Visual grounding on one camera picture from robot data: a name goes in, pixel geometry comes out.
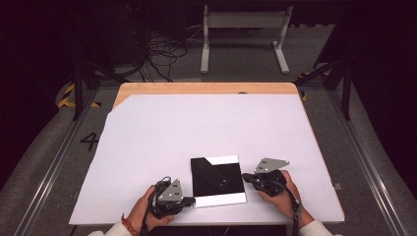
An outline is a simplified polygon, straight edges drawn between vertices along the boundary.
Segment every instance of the sleeve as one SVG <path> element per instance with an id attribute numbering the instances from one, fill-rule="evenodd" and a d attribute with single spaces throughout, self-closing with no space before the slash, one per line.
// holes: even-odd
<path id="1" fill-rule="evenodd" d="M 314 220 L 311 223 L 300 229 L 301 236 L 341 236 L 339 234 L 331 234 L 325 226 L 318 220 Z"/>
<path id="2" fill-rule="evenodd" d="M 89 234 L 89 236 L 132 236 L 129 230 L 122 224 L 118 222 L 113 227 L 111 227 L 105 234 L 101 231 L 95 231 Z"/>

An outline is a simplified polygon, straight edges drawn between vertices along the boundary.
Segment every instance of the bracelet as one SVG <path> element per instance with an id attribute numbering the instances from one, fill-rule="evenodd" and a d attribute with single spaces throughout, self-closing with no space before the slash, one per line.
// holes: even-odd
<path id="1" fill-rule="evenodd" d="M 139 233 L 132 227 L 131 222 L 127 218 L 125 218 L 124 213 L 122 214 L 121 220 L 122 220 L 123 225 L 132 234 L 132 236 L 138 236 L 139 235 Z"/>

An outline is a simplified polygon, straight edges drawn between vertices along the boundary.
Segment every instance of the human hand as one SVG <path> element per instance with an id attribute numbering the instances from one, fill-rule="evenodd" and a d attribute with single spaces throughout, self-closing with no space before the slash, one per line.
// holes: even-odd
<path id="1" fill-rule="evenodd" d="M 297 186 L 294 184 L 294 182 L 292 182 L 291 176 L 289 175 L 288 171 L 281 170 L 281 173 L 285 177 L 285 180 L 287 182 L 286 187 L 294 195 L 294 198 L 296 198 L 301 203 L 300 193 L 298 192 Z M 274 205 L 275 208 L 279 212 L 281 212 L 288 218 L 292 219 L 294 217 L 294 212 L 292 211 L 291 199 L 289 198 L 289 194 L 285 190 L 281 194 L 273 198 L 271 198 L 268 194 L 262 191 L 258 191 L 258 195 L 265 202 Z M 302 207 L 300 221 L 299 221 L 300 228 L 310 223 L 313 220 L 314 218 Z"/>
<path id="2" fill-rule="evenodd" d="M 144 219 L 144 216 L 148 207 L 148 199 L 154 190 L 155 190 L 155 186 L 150 186 L 147 192 L 141 198 L 138 199 L 136 204 L 133 206 L 131 212 L 129 213 L 129 216 L 127 217 L 127 219 L 131 222 L 132 227 L 137 232 L 141 232 L 142 221 Z M 157 219 L 153 214 L 150 213 L 148 214 L 148 217 L 147 217 L 148 231 L 151 231 L 156 226 L 167 225 L 173 219 L 174 219 L 173 215 L 167 215 L 163 217 L 162 219 Z"/>

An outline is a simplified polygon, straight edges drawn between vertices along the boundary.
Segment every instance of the white table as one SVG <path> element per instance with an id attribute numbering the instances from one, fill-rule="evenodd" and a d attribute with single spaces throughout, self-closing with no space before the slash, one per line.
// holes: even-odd
<path id="1" fill-rule="evenodd" d="M 236 94 L 239 91 L 248 94 Z M 284 169 L 313 217 L 344 221 L 295 86 L 171 83 L 120 88 L 70 224 L 117 222 L 164 176 L 180 178 L 184 196 L 190 197 L 190 158 L 233 154 L 239 156 L 242 173 L 253 173 L 262 157 L 289 160 Z M 291 222 L 264 203 L 252 185 L 244 185 L 245 204 L 184 208 L 171 225 Z"/>

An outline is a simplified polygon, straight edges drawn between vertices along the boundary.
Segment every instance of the gray floor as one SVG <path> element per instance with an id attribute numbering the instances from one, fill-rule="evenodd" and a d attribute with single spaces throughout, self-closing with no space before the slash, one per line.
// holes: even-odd
<path id="1" fill-rule="evenodd" d="M 200 74 L 202 44 L 188 46 L 188 53 L 171 67 L 170 77 L 175 82 L 291 82 L 302 72 L 312 70 L 332 27 L 289 29 L 283 46 L 290 74 L 282 75 L 270 42 L 275 33 L 263 29 L 248 36 L 237 31 L 219 31 L 210 42 L 210 64 L 207 75 Z M 165 58 L 156 58 L 163 62 Z M 161 79 L 152 73 L 157 81 Z M 139 81 L 138 75 L 130 77 Z M 406 235 L 393 234 L 376 201 L 369 180 L 357 160 L 352 141 L 344 129 L 345 123 L 333 107 L 331 93 L 321 87 L 321 79 L 302 86 L 307 94 L 304 105 L 317 141 L 334 183 L 342 186 L 337 191 L 346 221 L 327 225 L 333 233 L 342 235 Z M 74 137 L 59 175 L 50 189 L 41 211 L 34 217 L 29 235 L 70 235 L 73 226 L 69 217 L 77 200 L 94 151 L 80 140 L 94 132 L 101 133 L 106 114 L 111 110 L 118 87 L 101 87 L 94 101 L 100 108 L 90 108 Z M 356 92 L 351 97 L 351 122 L 362 150 L 372 160 L 387 189 L 393 208 L 408 231 L 417 235 L 417 203 L 393 168 L 378 141 L 367 114 Z M 23 156 L 14 174 L 0 193 L 0 235 L 13 235 L 24 217 L 30 201 L 53 161 L 72 124 L 74 108 L 62 107 L 44 128 Z M 74 235 L 87 235 L 108 226 L 79 226 Z"/>

